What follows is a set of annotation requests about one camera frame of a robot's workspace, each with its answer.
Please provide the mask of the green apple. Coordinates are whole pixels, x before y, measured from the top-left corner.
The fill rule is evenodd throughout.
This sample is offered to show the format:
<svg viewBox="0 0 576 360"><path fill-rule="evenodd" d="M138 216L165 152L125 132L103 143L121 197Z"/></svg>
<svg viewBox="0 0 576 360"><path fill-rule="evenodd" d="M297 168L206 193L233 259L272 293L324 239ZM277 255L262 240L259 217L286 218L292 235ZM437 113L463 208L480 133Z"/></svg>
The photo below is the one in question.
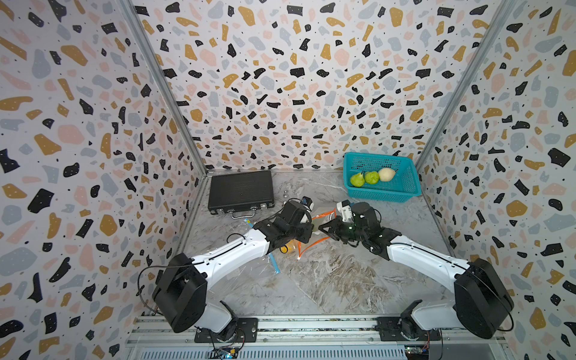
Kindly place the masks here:
<svg viewBox="0 0 576 360"><path fill-rule="evenodd" d="M366 184L375 185L380 181L380 174L376 171L366 172L364 174L364 181Z"/></svg>

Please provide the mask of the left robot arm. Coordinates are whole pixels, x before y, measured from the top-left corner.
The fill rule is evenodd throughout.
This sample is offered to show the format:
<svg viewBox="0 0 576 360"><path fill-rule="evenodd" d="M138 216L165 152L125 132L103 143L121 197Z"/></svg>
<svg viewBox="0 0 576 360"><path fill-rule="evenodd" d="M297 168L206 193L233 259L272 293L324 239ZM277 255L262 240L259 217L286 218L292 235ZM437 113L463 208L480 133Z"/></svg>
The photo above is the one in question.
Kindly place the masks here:
<svg viewBox="0 0 576 360"><path fill-rule="evenodd" d="M168 265L162 265L152 300L173 332L196 327L222 341L233 338L239 329L239 318L224 302L208 301L208 291L228 274L292 240L309 242L314 230L313 207L307 196L289 199L280 211L222 247L193 257L180 253Z"/></svg>

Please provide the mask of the green pear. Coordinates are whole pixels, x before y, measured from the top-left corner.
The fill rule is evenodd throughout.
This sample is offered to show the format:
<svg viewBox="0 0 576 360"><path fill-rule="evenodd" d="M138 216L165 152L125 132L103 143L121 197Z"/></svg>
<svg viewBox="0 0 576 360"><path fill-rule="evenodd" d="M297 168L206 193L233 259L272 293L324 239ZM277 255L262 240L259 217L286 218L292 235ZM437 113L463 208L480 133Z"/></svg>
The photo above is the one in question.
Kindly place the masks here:
<svg viewBox="0 0 576 360"><path fill-rule="evenodd" d="M365 185L365 177L362 172L359 172L349 179L350 184L355 188L361 188Z"/></svg>

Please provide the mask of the beige round fruit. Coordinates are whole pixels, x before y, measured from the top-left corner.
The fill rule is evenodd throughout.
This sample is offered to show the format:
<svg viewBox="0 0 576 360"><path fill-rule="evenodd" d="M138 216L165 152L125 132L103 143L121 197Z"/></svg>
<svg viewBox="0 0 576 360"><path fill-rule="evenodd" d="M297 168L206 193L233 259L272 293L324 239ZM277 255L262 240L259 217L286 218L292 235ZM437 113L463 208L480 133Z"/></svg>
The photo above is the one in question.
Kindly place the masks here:
<svg viewBox="0 0 576 360"><path fill-rule="evenodd" d="M396 175L396 171L389 167L380 169L378 173L381 182L390 182Z"/></svg>

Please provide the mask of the orange fruit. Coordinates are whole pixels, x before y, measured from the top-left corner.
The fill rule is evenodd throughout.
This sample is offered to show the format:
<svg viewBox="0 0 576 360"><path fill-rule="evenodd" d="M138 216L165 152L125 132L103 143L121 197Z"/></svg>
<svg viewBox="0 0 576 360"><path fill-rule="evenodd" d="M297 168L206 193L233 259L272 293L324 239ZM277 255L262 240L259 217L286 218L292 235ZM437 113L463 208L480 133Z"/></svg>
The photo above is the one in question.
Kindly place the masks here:
<svg viewBox="0 0 576 360"><path fill-rule="evenodd" d="M290 254L293 252L298 252L298 245L296 240L291 240L283 247L280 248L282 254Z"/></svg>

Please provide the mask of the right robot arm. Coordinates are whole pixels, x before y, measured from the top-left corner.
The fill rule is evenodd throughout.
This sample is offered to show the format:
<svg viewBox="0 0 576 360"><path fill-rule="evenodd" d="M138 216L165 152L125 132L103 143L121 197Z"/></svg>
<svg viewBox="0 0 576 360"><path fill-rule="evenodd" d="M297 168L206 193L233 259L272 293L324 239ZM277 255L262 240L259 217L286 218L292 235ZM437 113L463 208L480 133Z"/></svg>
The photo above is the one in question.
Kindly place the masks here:
<svg viewBox="0 0 576 360"><path fill-rule="evenodd" d="M425 247L384 227L380 213L366 202L340 202L336 216L318 230L335 241L362 245L373 255L416 270L451 292L450 298L439 301L415 300L400 314L398 327L409 341L426 331L443 329L466 329L489 339L512 318L512 298L488 261L467 261Z"/></svg>

